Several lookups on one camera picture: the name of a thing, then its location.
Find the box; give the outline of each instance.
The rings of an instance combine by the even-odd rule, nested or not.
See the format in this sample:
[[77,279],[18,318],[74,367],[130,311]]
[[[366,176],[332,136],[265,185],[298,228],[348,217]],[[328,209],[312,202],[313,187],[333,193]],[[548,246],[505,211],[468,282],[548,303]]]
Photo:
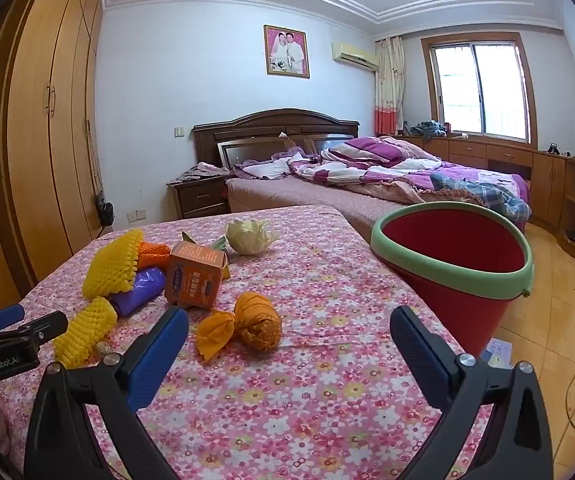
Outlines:
[[165,297],[178,306],[214,306],[227,254],[190,242],[179,242],[171,250]]

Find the green rim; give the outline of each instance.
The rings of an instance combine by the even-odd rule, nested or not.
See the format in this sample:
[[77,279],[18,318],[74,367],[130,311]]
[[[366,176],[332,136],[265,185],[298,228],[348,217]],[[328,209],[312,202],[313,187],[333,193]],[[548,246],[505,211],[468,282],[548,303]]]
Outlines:
[[[383,234],[383,227],[395,218],[431,209],[460,209],[478,213],[506,228],[519,242],[525,256],[525,266],[514,272],[484,272],[466,269],[411,251]],[[532,249],[523,233],[498,213],[465,202],[429,202],[407,206],[379,219],[372,228],[372,250],[384,260],[427,280],[461,292],[491,300],[513,300],[529,296],[534,282]]]

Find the purple plastic bag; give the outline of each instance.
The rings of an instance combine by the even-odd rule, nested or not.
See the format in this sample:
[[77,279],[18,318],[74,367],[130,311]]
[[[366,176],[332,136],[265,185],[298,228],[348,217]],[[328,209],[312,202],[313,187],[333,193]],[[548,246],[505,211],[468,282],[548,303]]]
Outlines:
[[109,301],[119,317],[129,316],[142,304],[158,296],[165,288],[165,273],[158,267],[147,267],[136,272],[134,288],[129,292],[112,294]]

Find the wooden floor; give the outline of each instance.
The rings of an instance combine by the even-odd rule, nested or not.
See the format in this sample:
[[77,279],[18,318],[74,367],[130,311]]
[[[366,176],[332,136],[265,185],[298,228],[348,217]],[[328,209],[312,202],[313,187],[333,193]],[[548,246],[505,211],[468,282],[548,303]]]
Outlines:
[[[512,343],[512,364],[530,361],[538,373],[552,450],[559,448],[554,478],[562,479],[575,469],[575,430],[565,414],[565,392],[575,373],[575,260],[543,229],[528,224],[525,236],[535,259],[532,295],[510,304],[495,336]],[[569,399],[571,411],[575,379]]]

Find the bride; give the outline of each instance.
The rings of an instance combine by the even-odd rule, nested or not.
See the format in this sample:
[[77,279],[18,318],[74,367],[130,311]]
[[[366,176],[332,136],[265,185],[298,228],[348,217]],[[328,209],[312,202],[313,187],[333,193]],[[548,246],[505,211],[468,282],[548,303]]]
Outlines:
[[280,70],[282,72],[289,71],[289,62],[287,57],[287,38],[284,32],[279,32],[274,38],[274,46],[269,55],[269,62],[271,63],[272,70]]

